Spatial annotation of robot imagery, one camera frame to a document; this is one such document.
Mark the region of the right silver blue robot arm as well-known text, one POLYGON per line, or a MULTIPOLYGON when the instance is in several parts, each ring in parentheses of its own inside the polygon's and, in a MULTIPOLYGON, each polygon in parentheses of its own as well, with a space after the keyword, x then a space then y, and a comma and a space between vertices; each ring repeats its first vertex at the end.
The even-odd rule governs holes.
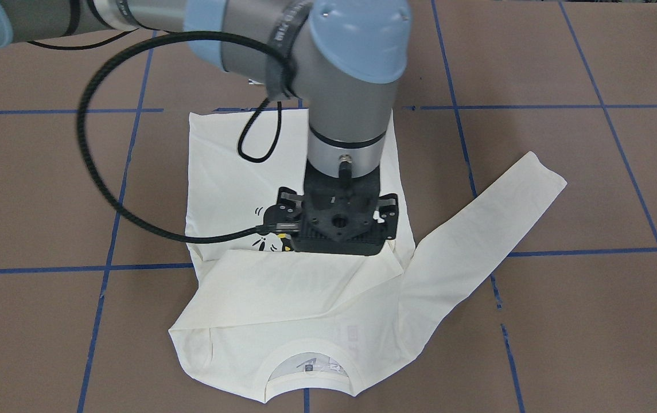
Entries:
POLYGON ((398 196, 380 193, 380 160, 411 20, 405 1, 0 1, 0 47, 106 29, 163 31, 107 60, 82 93, 77 141, 103 198, 129 222, 182 243, 275 233, 297 252, 372 256, 398 227, 398 196), (124 208, 100 177, 86 136, 94 93, 128 59, 170 44, 189 44, 205 62, 266 87, 238 146, 271 102, 308 102, 303 194, 280 188, 262 225, 216 237, 171 233, 124 208))

